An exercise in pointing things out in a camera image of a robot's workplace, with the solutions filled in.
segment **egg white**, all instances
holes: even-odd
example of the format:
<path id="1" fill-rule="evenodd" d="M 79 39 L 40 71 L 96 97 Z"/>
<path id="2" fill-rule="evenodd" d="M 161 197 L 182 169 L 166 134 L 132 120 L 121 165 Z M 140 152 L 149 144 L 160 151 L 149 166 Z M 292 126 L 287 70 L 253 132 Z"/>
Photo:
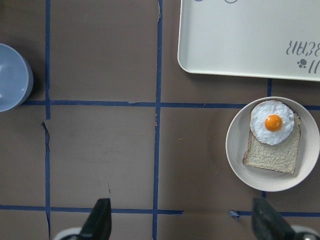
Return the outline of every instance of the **egg white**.
<path id="1" fill-rule="evenodd" d="M 265 120 L 270 115 L 278 115 L 282 120 L 282 128 L 269 131 Z M 264 144 L 276 145 L 285 140 L 294 129 L 294 112 L 285 104 L 276 100 L 264 101 L 255 106 L 251 112 L 250 129 L 256 139 Z"/>

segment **fried egg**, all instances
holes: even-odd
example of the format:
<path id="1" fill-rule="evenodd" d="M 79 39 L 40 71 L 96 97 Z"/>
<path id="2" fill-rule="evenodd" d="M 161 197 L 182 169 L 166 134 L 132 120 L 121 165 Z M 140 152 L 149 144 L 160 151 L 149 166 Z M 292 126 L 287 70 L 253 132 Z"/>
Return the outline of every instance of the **fried egg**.
<path id="1" fill-rule="evenodd" d="M 294 129 L 294 117 L 294 112 L 282 102 L 264 101 L 252 110 L 250 129 L 259 142 L 276 145 Z"/>

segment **rectangular tray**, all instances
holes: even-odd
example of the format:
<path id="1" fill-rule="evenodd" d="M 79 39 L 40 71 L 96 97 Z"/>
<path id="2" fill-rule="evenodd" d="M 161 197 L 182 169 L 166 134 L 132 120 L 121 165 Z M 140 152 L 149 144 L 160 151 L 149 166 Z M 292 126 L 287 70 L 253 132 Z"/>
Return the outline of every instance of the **rectangular tray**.
<path id="1" fill-rule="evenodd" d="M 178 62 L 195 74 L 320 81 L 319 9 L 319 0 L 181 0 Z"/>

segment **vertical blue tape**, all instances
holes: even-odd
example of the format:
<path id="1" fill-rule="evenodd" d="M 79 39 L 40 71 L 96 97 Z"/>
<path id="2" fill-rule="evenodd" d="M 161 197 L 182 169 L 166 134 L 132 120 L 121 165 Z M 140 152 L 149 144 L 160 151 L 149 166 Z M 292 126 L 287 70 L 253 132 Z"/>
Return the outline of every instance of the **vertical blue tape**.
<path id="1" fill-rule="evenodd" d="M 48 222 L 48 232 L 50 234 L 50 148 L 49 141 L 50 136 L 46 124 L 44 122 L 41 123 L 41 126 L 44 130 L 45 134 L 45 160 L 44 160 L 44 172 L 45 172 L 45 214 Z"/>
<path id="2" fill-rule="evenodd" d="M 51 118 L 50 109 L 50 21 L 51 21 L 51 1 L 45 1 L 45 119 Z"/>
<path id="3" fill-rule="evenodd" d="M 268 79 L 268 89 L 267 89 L 266 95 L 267 97 L 272 96 L 272 79 L 271 78 Z"/>
<path id="4" fill-rule="evenodd" d="M 163 1 L 159 3 L 159 20 L 157 26 L 157 57 L 156 57 L 156 93 L 155 93 L 155 141 L 154 141 L 154 174 L 153 174 L 153 209 L 152 238 L 157 240 L 158 232 L 158 190 L 159 190 L 159 145 L 160 145 L 160 113 L 161 113 L 161 78 L 162 78 L 162 9 Z"/>

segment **bowl rim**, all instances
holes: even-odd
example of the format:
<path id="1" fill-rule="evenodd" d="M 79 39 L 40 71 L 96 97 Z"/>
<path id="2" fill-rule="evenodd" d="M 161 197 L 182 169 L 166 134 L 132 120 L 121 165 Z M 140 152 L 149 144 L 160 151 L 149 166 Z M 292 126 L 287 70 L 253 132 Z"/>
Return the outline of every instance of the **bowl rim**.
<path id="1" fill-rule="evenodd" d="M 268 100 L 278 100 L 278 101 L 281 101 L 281 100 L 285 100 L 285 101 L 288 101 L 288 102 L 291 102 L 299 107 L 301 107 L 302 109 L 305 110 L 306 114 L 309 115 L 310 117 L 310 120 L 314 123 L 315 127 L 316 127 L 316 130 L 317 130 L 317 138 L 318 138 L 318 144 L 317 144 L 317 148 L 318 148 L 318 151 L 317 151 L 317 157 L 316 157 L 316 160 L 314 161 L 314 164 L 312 165 L 312 167 L 310 168 L 310 170 L 307 172 L 307 174 L 305 174 L 305 176 L 300 179 L 300 181 L 296 182 L 295 184 L 289 186 L 289 187 L 283 187 L 283 188 L 279 188 L 279 189 L 275 189 L 275 190 L 265 190 L 265 189 L 260 189 L 260 188 L 256 188 L 256 187 L 253 187 L 249 182 L 245 181 L 239 174 L 238 172 L 234 169 L 234 166 L 232 165 L 231 163 L 231 160 L 230 160 L 230 156 L 229 156 L 229 153 L 228 153 L 228 140 L 229 140 L 229 136 L 230 136 L 230 131 L 231 131 L 231 127 L 232 125 L 234 124 L 234 122 L 237 120 L 237 118 L 247 109 L 249 108 L 250 106 L 254 105 L 254 104 L 257 104 L 257 103 L 261 103 L 261 102 L 264 102 L 264 101 L 268 101 Z M 262 98 L 259 98 L 259 99 L 256 99 L 248 104 L 246 104 L 235 116 L 234 118 L 232 119 L 229 127 L 228 127 L 228 130 L 227 130 L 227 133 L 226 133 L 226 138 L 225 138 L 225 153 L 226 153 L 226 156 L 227 156 L 227 159 L 228 159 L 228 163 L 232 169 L 232 171 L 235 173 L 235 175 L 242 181 L 244 182 L 246 185 L 248 185 L 249 187 L 253 188 L 253 189 L 257 189 L 257 190 L 260 190 L 260 191 L 266 191 L 266 192 L 280 192 L 280 191 L 284 191 L 284 190 L 288 190 L 290 188 L 293 188 L 295 187 L 296 185 L 300 184 L 311 172 L 312 170 L 314 169 L 315 165 L 317 164 L 317 161 L 318 161 L 318 158 L 319 158 L 319 155 L 320 155 L 320 132 L 319 132 L 319 128 L 318 128 L 318 125 L 314 119 L 314 117 L 311 115 L 311 113 L 303 106 L 301 105 L 300 103 L 290 99 L 290 98 L 286 98 L 286 97 L 282 97 L 282 96 L 267 96 L 267 97 L 262 97 Z"/>
<path id="2" fill-rule="evenodd" d="M 22 64 L 24 66 L 24 71 L 26 73 L 26 81 L 24 82 L 23 94 L 21 94 L 20 98 L 14 104 L 11 104 L 7 108 L 0 109 L 0 112 L 5 112 L 5 111 L 13 109 L 17 105 L 19 105 L 21 103 L 22 99 L 25 97 L 27 89 L 28 89 L 28 84 L 30 82 L 30 73 L 29 73 L 29 69 L 28 69 L 28 66 L 27 66 L 27 61 L 24 59 L 24 57 L 17 50 L 15 50 L 13 47 L 11 47 L 9 45 L 6 45 L 4 43 L 0 43 L 0 48 L 1 47 L 4 47 L 4 48 L 7 48 L 7 49 L 11 50 L 12 53 L 14 53 L 16 56 L 18 56 L 18 58 L 22 61 Z"/>

